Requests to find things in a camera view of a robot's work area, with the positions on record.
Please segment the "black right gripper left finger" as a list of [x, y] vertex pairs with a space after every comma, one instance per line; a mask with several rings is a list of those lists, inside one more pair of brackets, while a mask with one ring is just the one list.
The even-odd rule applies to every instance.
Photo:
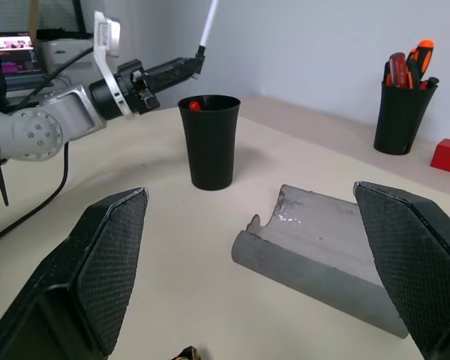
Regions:
[[0, 319], [0, 360], [107, 360], [134, 289], [148, 191], [110, 195], [82, 214]]

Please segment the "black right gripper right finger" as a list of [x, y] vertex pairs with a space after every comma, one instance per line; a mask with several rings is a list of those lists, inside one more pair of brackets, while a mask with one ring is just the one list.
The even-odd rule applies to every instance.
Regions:
[[424, 360], [450, 360], [450, 217], [432, 200], [354, 185], [374, 263]]

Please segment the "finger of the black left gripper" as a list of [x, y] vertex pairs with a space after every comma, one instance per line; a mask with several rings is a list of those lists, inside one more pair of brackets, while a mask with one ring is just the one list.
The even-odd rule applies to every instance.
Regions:
[[145, 78], [155, 82], [186, 80], [202, 70], [205, 56], [197, 54], [193, 58], [175, 58], [145, 71]]
[[148, 78], [148, 88], [153, 93], [162, 92], [190, 79], [195, 74], [194, 71], [172, 70]]

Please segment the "white marker with black cap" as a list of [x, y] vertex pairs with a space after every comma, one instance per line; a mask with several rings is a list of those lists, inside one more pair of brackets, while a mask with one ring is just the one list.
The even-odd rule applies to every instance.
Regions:
[[209, 41], [213, 23], [215, 21], [215, 16], [216, 16], [216, 13], [218, 10], [219, 2], [220, 2], [220, 0], [211, 0], [211, 5], [210, 5], [208, 15], [205, 20], [202, 37], [199, 42], [199, 48], [196, 53], [197, 58], [202, 58], [205, 55], [207, 43]]

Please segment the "black plastic cup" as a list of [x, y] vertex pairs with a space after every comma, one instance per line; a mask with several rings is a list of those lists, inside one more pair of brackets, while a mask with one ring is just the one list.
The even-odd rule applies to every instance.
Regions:
[[[199, 101], [202, 110], [189, 110]], [[219, 94], [186, 97], [178, 102], [192, 184], [219, 191], [233, 182], [236, 127], [241, 101]]]

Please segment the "grey open glasses case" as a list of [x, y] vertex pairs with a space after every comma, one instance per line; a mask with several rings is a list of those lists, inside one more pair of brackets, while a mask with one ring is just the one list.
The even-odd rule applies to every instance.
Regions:
[[359, 207], [283, 185], [270, 220], [254, 215], [234, 263], [398, 338], [409, 334], [374, 264]]

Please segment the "black tool holder cup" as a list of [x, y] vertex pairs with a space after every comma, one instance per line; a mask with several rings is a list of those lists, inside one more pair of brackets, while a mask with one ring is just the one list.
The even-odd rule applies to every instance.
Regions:
[[387, 155], [407, 155], [438, 86], [410, 89], [382, 83], [373, 147]]

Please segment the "grey box device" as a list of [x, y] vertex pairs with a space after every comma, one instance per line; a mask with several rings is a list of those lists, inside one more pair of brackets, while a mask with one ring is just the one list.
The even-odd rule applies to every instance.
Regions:
[[[51, 74], [58, 67], [68, 62], [87, 49], [93, 48], [91, 39], [58, 39], [58, 40], [39, 40], [37, 42], [37, 51], [42, 65], [47, 74]], [[93, 54], [88, 54], [77, 60], [70, 67], [63, 71], [65, 75], [92, 77], [98, 74]]]

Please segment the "red block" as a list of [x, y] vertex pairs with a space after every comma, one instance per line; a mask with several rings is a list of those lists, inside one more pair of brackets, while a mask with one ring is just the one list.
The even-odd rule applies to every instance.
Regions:
[[450, 139], [444, 139], [437, 144], [430, 166], [450, 172]]

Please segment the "open laptop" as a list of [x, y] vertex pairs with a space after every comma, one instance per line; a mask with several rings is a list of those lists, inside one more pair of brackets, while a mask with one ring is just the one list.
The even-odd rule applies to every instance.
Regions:
[[46, 77], [28, 32], [0, 32], [0, 61], [8, 92], [35, 89]]

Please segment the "red-handled screwdriver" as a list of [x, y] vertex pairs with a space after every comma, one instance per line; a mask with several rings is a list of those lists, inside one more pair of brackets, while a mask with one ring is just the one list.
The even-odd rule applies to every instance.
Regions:
[[407, 67], [407, 58], [404, 53], [396, 52], [389, 57], [391, 79], [394, 87], [402, 89], [413, 88], [412, 74]]

